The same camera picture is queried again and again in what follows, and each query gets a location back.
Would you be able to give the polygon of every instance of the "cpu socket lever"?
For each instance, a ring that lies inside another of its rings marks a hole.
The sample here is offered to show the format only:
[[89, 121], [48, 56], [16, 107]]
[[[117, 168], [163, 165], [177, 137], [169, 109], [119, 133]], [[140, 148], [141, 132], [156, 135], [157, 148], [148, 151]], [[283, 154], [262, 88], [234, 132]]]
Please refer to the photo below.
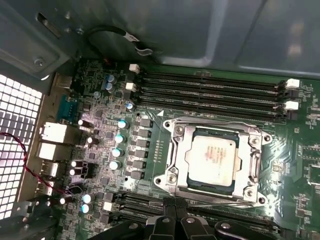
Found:
[[254, 124], [195, 117], [166, 120], [163, 127], [171, 139], [166, 170], [153, 179], [156, 186], [199, 202], [267, 204], [258, 186], [262, 146], [272, 142], [270, 134]]

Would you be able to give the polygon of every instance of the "screw hole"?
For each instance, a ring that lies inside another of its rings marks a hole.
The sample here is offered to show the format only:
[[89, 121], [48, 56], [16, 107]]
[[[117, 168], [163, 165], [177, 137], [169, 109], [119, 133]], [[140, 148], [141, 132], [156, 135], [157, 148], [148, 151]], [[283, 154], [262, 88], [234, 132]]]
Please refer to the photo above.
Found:
[[266, 142], [269, 142], [269, 141], [270, 141], [270, 137], [269, 137], [269, 136], [264, 136], [264, 140], [265, 140]]
[[258, 201], [260, 204], [264, 204], [266, 202], [266, 199], [264, 197], [259, 197]]

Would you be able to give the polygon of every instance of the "screw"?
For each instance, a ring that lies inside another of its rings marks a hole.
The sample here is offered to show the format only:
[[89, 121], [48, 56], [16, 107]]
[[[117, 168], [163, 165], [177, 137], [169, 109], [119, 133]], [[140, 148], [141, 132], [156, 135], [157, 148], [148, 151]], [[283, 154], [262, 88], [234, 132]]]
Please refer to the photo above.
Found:
[[177, 181], [176, 175], [170, 174], [170, 175], [169, 175], [169, 178], [168, 178], [168, 182], [169, 182], [170, 184], [174, 184], [176, 181]]
[[246, 192], [246, 194], [247, 194], [248, 197], [252, 197], [253, 192], [252, 192], [251, 190], [248, 190], [248, 191]]
[[38, 66], [38, 67], [43, 67], [45, 64], [45, 60], [42, 57], [37, 58], [36, 60], [34, 60], [34, 65]]
[[192, 224], [192, 223], [194, 223], [195, 221], [196, 221], [196, 220], [195, 220], [194, 218], [191, 218], [191, 217], [189, 217], [189, 218], [186, 219], [186, 222], [189, 223], [189, 224]]
[[225, 222], [221, 224], [221, 227], [222, 227], [223, 229], [229, 229], [229, 228], [231, 228], [230, 224], [225, 223]]
[[249, 143], [250, 143], [251, 146], [255, 146], [255, 145], [257, 145], [259, 142], [260, 142], [260, 140], [259, 140], [259, 138], [257, 138], [257, 137], [253, 137], [253, 138], [251, 138], [251, 139], [249, 140]]
[[79, 35], [83, 35], [85, 33], [85, 31], [81, 27], [76, 28], [75, 32]]
[[133, 223], [129, 226], [129, 229], [136, 229], [139, 225], [136, 223]]
[[184, 134], [185, 129], [182, 126], [176, 126], [174, 128], [174, 132], [175, 134], [181, 136], [182, 134]]

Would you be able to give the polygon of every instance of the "ventilation grille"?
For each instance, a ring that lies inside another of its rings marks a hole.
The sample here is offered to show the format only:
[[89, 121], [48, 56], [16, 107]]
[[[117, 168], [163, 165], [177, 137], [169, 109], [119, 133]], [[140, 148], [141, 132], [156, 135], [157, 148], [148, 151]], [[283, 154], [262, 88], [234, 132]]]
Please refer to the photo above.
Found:
[[[0, 132], [18, 137], [28, 150], [42, 93], [0, 75]], [[23, 174], [23, 151], [11, 137], [0, 136], [0, 220], [11, 216]]]

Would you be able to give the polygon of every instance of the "blue capacitor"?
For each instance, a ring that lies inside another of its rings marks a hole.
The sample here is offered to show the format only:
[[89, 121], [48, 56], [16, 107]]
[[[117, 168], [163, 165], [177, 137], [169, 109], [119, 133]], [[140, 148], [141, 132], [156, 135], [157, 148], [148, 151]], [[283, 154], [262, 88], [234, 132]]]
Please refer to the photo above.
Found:
[[117, 82], [117, 79], [115, 78], [115, 76], [111, 74], [108, 74], [107, 76], [105, 76], [105, 80], [112, 84], [115, 84]]

